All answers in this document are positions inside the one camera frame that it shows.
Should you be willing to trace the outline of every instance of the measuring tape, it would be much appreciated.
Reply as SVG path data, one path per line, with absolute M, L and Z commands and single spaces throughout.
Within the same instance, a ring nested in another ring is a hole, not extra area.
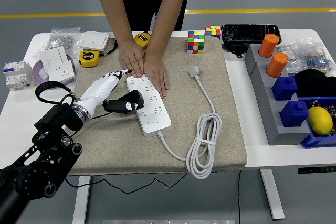
M 151 35 L 147 32 L 137 34 L 134 37 L 135 42 L 142 47 L 143 50 L 146 50 L 147 45 L 151 39 Z M 79 54 L 79 64 L 86 68 L 92 68 L 99 63 L 99 58 L 114 52 L 118 47 L 117 41 L 114 42 L 114 47 L 106 54 L 100 54 L 98 51 L 82 51 Z
M 92 68 L 99 63 L 98 51 L 82 51 L 79 54 L 79 64 L 86 68 Z

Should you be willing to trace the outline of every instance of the orange cup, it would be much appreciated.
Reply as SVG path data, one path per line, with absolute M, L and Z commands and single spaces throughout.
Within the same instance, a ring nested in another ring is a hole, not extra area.
M 275 34 L 266 34 L 264 39 L 262 40 L 259 54 L 265 58 L 269 58 L 272 56 L 275 47 L 279 42 L 279 37 Z
M 266 73 L 271 77 L 279 77 L 284 70 L 288 56 L 283 52 L 276 52 L 269 63 Z

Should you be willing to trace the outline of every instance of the felt pad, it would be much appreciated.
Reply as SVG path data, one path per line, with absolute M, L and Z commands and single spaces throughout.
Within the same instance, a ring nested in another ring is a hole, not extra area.
M 109 39 L 105 52 L 113 45 L 114 39 Z M 241 169 L 247 163 L 247 155 L 221 41 L 216 37 L 206 37 L 204 53 L 200 55 L 187 54 L 186 46 L 187 37 L 171 38 L 163 56 L 170 82 L 170 90 L 163 102 L 172 121 L 172 129 L 163 136 L 170 149 L 185 158 L 194 141 L 199 116 L 211 113 L 211 107 L 196 80 L 188 75 L 189 67 L 197 65 L 202 71 L 200 81 L 223 123 L 213 171 Z M 93 68 L 81 67 L 75 89 L 77 96 L 80 97 L 102 75 L 123 69 L 118 53 L 119 50 L 116 50 L 101 58 Z M 108 99 L 116 100 L 127 92 L 123 77 Z M 103 108 L 98 108 L 95 116 L 105 113 Z M 73 139 L 83 145 L 83 153 L 70 175 L 187 171 L 185 162 L 171 156 L 159 137 L 143 135 L 135 112 L 112 113 L 93 119 Z

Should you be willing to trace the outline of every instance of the screw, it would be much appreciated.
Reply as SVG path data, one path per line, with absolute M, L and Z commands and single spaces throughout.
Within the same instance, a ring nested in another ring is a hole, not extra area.
M 44 188 L 44 195 L 47 198 L 51 198 L 53 195 L 55 195 L 57 189 L 54 184 L 49 184 Z
M 62 147 L 66 148 L 71 144 L 71 138 L 68 136 L 65 136 L 61 139 L 61 145 Z
M 79 156 L 82 153 L 82 146 L 80 144 L 75 144 L 72 147 L 72 152 L 73 154 L 75 154 L 76 156 Z

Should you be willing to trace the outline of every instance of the white table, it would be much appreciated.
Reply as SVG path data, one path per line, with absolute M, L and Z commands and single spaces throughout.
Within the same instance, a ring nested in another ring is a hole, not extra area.
M 286 29 L 280 32 L 283 44 L 296 38 L 312 38 L 316 42 L 322 42 L 318 34 L 311 29 Z M 38 60 L 34 57 L 34 54 L 48 41 L 49 35 L 38 34 L 32 38 L 24 56 L 24 60 L 31 66 Z M 172 36 L 187 36 L 187 31 L 175 31 Z M 324 50 L 327 57 L 332 60 L 325 46 Z M 253 87 L 246 71 L 244 58 L 237 58 L 225 50 L 223 54 L 247 152 L 248 162 L 245 169 L 261 170 L 273 217 L 274 219 L 283 219 L 285 216 L 270 168 L 284 166 L 334 166 L 336 165 L 336 147 L 308 150 L 302 148 L 301 145 L 268 145 Z M 74 62 L 76 68 L 78 68 L 78 61 L 74 59 Z M 76 82 L 73 81 L 67 86 L 74 90 L 75 85 Z M 0 168 L 12 164 L 32 146 L 31 139 L 37 132 L 34 124 L 51 108 L 51 104 L 42 103 L 37 100 L 34 93 L 35 88 L 36 85 L 33 84 L 29 88 L 9 92 L 0 114 L 0 129 L 2 132 L 7 133 L 6 135 L 8 136 L 0 138 Z M 46 94 L 45 97 L 47 99 L 59 101 L 66 93 L 61 90 L 52 90 L 46 92 Z M 74 223 L 82 222 L 81 217 L 77 220 L 79 222 L 76 222 L 74 218 Z

